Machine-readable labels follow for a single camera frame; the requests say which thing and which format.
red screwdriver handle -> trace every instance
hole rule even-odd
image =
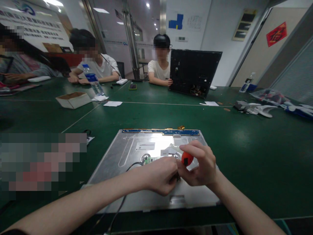
[[[185,166],[189,166],[193,161],[193,156],[187,152],[183,152],[183,155],[182,155],[182,163],[185,165]]]

green tabletop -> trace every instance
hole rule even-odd
[[[90,86],[71,85],[53,79],[43,86],[0,98],[2,119],[10,125],[2,132],[66,132],[80,133],[90,129],[95,139],[87,154],[73,164],[62,185],[66,194],[80,188],[95,170],[119,129],[177,128],[201,130],[212,148],[223,174],[255,202],[271,218],[313,216],[312,122],[286,113],[271,111],[273,118],[242,114],[232,108],[236,100],[256,102],[239,88],[218,87],[210,90],[207,101],[221,102],[219,107],[203,106],[203,99],[170,92],[165,87],[148,82],[137,83],[137,90],[123,86],[103,85],[119,107],[104,107],[90,103],[76,110],[62,108],[56,96],[74,91],[86,91]],[[4,229],[18,219],[49,203],[51,200],[18,201],[1,216]],[[88,231],[99,218],[93,216],[76,233]],[[94,233],[104,233],[112,214],[104,216]],[[223,205],[182,210],[161,210],[148,213],[127,212],[117,216],[113,231],[142,231],[189,226],[232,223],[234,220]]]

hand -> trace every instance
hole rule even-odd
[[[73,83],[73,84],[78,84],[78,81],[79,81],[78,77],[69,77],[67,79],[70,83]]]
[[[86,78],[80,79],[78,82],[82,85],[89,84],[89,81]]]
[[[167,86],[171,86],[171,85],[173,84],[173,80],[172,80],[172,79],[169,79],[169,80],[168,80],[168,83],[169,83],[169,84],[168,84]]]
[[[175,188],[177,179],[173,176],[177,173],[177,164],[174,157],[162,157],[133,170],[142,181],[142,189],[166,196]]]
[[[28,78],[31,77],[27,73],[21,73],[21,74],[18,74],[18,73],[1,73],[1,74],[4,75],[5,78],[15,80],[15,81],[27,80]]]
[[[199,166],[189,171],[180,160],[177,161],[179,175],[191,186],[209,185],[216,181],[216,160],[210,147],[194,140],[179,148],[194,156]]]

plastic bottle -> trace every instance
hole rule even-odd
[[[87,80],[89,81],[92,89],[96,93],[96,95],[97,96],[105,96],[103,89],[102,89],[95,73],[91,70],[91,68],[89,68],[89,66],[87,64],[82,65],[82,66],[83,66],[83,72],[84,72]]]
[[[255,76],[255,72],[253,72],[249,78],[246,79],[244,85],[242,86],[242,88],[239,90],[239,92],[246,92],[250,83],[253,81]]]

black hair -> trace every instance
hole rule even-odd
[[[158,34],[153,39],[153,45],[154,47],[168,49],[170,48],[171,41],[169,36],[167,36],[166,34]]]
[[[96,38],[86,29],[72,29],[69,41],[75,51],[96,46]]]
[[[39,61],[47,66],[49,66],[51,69],[56,70],[54,65],[51,63],[51,61],[47,58],[45,53],[38,49],[37,47],[33,46],[26,40],[22,39],[17,33],[15,33],[13,30],[9,29],[7,26],[4,26],[0,23],[0,40],[3,40],[4,38],[10,38],[13,40],[13,42],[16,44],[19,51],[24,52],[24,54],[28,55],[29,57],[33,58],[36,61]]]

